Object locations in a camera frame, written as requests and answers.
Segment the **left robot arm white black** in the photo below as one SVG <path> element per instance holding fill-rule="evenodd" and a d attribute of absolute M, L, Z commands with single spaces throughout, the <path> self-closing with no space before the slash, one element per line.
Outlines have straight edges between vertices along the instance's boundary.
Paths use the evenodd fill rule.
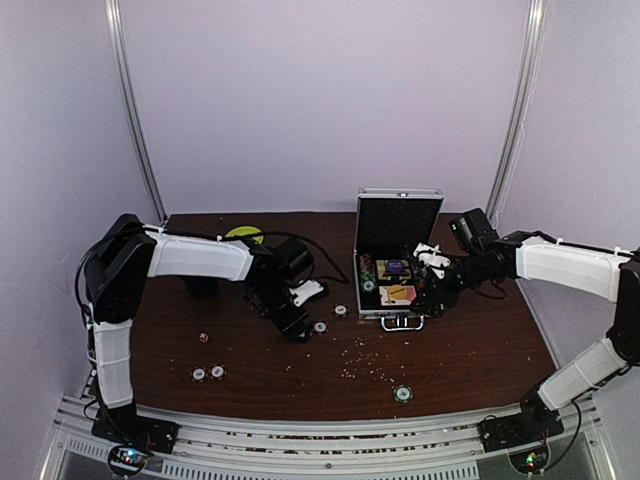
<path fill-rule="evenodd" d="M 261 244 L 263 232 L 204 236 L 145 224 L 123 214 L 80 260 L 74 295 L 88 331 L 89 361 L 97 373 L 97 424 L 123 444 L 168 429 L 153 426 L 135 406 L 130 337 L 146 283 L 178 277 L 194 298 L 215 293 L 220 280 L 239 282 L 243 295 L 285 339 L 307 341 L 313 330 L 305 306 L 324 298 L 331 281 L 346 285 L 342 270 L 314 278 L 314 240 L 279 232 L 282 243 Z"/>

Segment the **purple round button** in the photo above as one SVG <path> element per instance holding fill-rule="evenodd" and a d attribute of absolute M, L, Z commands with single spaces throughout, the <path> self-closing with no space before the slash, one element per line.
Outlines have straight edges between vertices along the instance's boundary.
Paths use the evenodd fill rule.
<path fill-rule="evenodd" d="M 385 263 L 386 275 L 403 275 L 405 273 L 405 265 L 402 260 L 389 259 Z"/>

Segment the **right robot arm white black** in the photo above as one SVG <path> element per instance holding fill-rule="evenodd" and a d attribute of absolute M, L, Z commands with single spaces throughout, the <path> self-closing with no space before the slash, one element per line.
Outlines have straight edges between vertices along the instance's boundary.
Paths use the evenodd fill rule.
<path fill-rule="evenodd" d="M 540 231 L 501 236 L 479 208 L 449 226 L 463 256 L 454 258 L 426 244 L 409 255 L 416 288 L 411 308 L 417 313 L 439 318 L 456 305 L 462 291 L 485 282 L 498 286 L 507 278 L 557 284 L 615 304 L 614 321 L 604 337 L 527 392 L 519 413 L 478 425 L 487 451 L 562 433 L 562 407 L 639 363 L 638 252 L 568 243 Z"/>

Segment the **green poker chip front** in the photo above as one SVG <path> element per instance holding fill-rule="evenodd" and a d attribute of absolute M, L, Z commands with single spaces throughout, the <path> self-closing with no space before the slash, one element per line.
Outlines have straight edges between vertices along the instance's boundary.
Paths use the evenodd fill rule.
<path fill-rule="evenodd" d="M 413 397 L 413 390 L 407 385 L 398 385 L 393 390 L 393 398 L 398 403 L 406 404 L 410 402 Z"/>

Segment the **aluminium poker case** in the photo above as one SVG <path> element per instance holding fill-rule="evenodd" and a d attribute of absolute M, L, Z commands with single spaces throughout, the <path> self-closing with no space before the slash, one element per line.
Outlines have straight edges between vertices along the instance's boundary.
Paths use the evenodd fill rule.
<path fill-rule="evenodd" d="M 419 243 L 427 244 L 444 201 L 438 189 L 361 188 L 357 195 L 353 267 L 358 318 L 377 322 L 386 333 L 416 332 L 424 328 L 425 317 L 410 306 L 380 304 L 379 287 L 414 286 L 412 254 Z M 369 254 L 374 260 L 401 259 L 409 263 L 411 277 L 384 281 L 376 288 L 361 290 L 358 256 Z"/>

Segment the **green poker chip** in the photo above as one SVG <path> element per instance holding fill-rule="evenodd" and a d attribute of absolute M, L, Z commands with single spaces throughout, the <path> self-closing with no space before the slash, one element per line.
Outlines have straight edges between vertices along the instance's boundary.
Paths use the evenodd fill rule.
<path fill-rule="evenodd" d="M 393 398 L 398 403 L 406 404 L 410 402 L 413 397 L 413 390 L 407 385 L 398 385 L 393 390 Z"/>
<path fill-rule="evenodd" d="M 373 292 L 376 286 L 376 282 L 371 279 L 367 279 L 361 282 L 361 290 L 367 293 Z"/>

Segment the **yellow blue card box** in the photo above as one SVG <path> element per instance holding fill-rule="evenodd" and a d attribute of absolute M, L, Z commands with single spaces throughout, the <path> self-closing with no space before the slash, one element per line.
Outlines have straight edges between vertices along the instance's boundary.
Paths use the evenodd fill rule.
<path fill-rule="evenodd" d="M 411 277 L 409 263 L 401 259 L 377 260 L 376 272 L 377 278 L 384 281 L 408 279 Z"/>

